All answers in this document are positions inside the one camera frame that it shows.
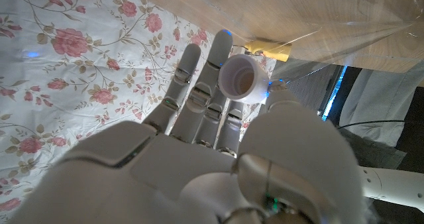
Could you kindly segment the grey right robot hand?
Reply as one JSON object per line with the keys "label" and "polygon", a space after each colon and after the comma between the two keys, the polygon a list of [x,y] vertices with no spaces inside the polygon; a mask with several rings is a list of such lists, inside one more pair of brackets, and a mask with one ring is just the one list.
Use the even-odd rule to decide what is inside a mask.
{"label": "grey right robot hand", "polygon": [[[12,223],[363,223],[358,163],[339,132],[282,81],[259,78],[230,55],[219,31],[195,85],[200,56],[187,46],[165,99],[141,123],[123,121],[82,140],[41,179]],[[266,111],[240,135],[237,107],[219,152],[195,142],[214,115],[213,89]]]}

